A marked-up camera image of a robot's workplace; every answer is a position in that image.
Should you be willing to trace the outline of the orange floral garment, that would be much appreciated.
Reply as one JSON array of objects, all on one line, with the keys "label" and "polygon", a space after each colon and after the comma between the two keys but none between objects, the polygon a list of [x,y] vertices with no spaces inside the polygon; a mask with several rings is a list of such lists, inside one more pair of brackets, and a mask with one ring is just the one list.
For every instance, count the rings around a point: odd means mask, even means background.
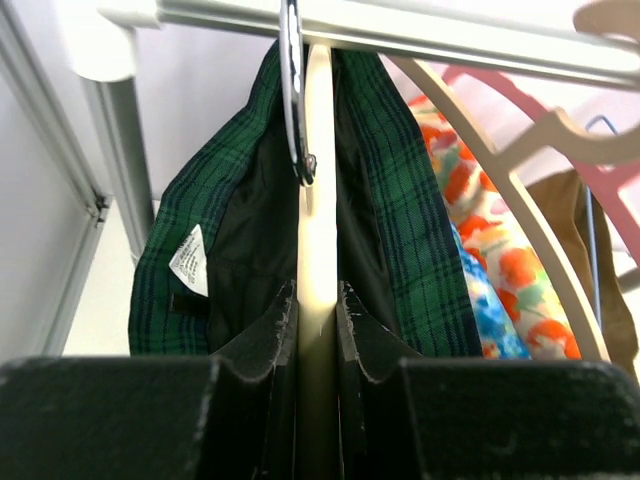
[{"label": "orange floral garment", "polygon": [[421,95],[409,103],[445,206],[464,248],[485,266],[531,359],[581,352],[534,248],[501,194],[447,118]]}]

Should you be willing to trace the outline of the dark green plaid skirt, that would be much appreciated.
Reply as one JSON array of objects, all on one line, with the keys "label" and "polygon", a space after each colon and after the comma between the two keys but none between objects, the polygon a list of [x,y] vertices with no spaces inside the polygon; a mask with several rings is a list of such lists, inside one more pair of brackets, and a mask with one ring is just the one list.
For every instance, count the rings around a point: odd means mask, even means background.
[{"label": "dark green plaid skirt", "polygon": [[[421,131],[378,56],[332,54],[338,276],[427,357],[482,353],[458,247]],[[298,182],[279,54],[246,105],[165,190],[138,262],[134,355],[208,355],[261,317],[296,275]]]}]

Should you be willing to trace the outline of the cream hanger with metal hook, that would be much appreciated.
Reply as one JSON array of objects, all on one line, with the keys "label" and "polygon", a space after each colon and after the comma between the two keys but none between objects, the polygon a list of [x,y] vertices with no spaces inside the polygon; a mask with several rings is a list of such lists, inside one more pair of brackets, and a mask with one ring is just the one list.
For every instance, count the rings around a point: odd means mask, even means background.
[{"label": "cream hanger with metal hook", "polygon": [[331,51],[303,44],[295,1],[281,4],[279,44],[286,137],[300,182],[295,471],[299,479],[337,479],[338,260]]}]

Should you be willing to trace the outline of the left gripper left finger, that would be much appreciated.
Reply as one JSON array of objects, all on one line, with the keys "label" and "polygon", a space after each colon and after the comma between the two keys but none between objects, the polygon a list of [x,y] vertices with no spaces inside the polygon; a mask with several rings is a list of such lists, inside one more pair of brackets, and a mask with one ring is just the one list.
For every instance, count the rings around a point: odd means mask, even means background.
[{"label": "left gripper left finger", "polygon": [[290,479],[298,304],[210,356],[32,357],[1,369],[5,479]]}]

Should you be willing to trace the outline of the white clothes rack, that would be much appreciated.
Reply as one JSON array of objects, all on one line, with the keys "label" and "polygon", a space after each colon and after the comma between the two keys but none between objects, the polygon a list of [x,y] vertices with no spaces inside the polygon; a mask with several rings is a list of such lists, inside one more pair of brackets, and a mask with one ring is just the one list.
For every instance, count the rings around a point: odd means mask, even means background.
[{"label": "white clothes rack", "polygon": [[57,8],[134,257],[154,220],[134,85],[140,28],[204,27],[616,89],[639,86],[635,1],[586,6],[573,32],[391,1],[61,1]]}]

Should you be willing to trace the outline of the pink plastic hanger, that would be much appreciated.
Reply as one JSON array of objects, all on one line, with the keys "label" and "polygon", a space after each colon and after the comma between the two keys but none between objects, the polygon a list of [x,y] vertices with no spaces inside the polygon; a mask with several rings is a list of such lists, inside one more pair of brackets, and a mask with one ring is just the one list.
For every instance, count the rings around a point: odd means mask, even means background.
[{"label": "pink plastic hanger", "polygon": [[604,135],[589,133],[557,109],[547,110],[502,73],[473,67],[448,67],[443,80],[470,76],[493,88],[523,111],[533,125],[508,147],[526,157],[544,147],[566,156],[591,188],[628,248],[639,259],[639,130]]}]

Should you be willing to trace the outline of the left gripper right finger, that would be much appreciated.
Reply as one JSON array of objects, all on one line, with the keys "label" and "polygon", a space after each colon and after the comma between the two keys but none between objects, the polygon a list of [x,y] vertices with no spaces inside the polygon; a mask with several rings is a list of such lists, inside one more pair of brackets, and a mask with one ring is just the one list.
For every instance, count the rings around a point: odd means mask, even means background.
[{"label": "left gripper right finger", "polygon": [[348,479],[635,479],[639,390],[606,362],[429,359],[336,306]]}]

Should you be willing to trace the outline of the brown skirt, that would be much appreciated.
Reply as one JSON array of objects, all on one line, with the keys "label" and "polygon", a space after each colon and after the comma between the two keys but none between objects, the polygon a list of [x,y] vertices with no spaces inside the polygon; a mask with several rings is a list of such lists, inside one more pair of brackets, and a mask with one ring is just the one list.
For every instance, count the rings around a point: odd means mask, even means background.
[{"label": "brown skirt", "polygon": [[587,187],[573,170],[541,179],[527,191],[563,247],[591,306],[601,311],[602,333],[611,361],[636,378],[638,338],[615,273],[612,240],[602,207],[596,200],[587,206]]}]

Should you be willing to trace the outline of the blue floral garment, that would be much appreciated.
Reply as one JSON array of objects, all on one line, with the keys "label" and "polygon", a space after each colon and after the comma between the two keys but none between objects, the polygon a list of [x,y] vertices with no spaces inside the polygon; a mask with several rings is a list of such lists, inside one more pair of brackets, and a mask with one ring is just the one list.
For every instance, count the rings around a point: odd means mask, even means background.
[{"label": "blue floral garment", "polygon": [[453,222],[453,238],[460,255],[466,287],[485,359],[526,359],[531,355],[493,287],[485,266],[467,251]]}]

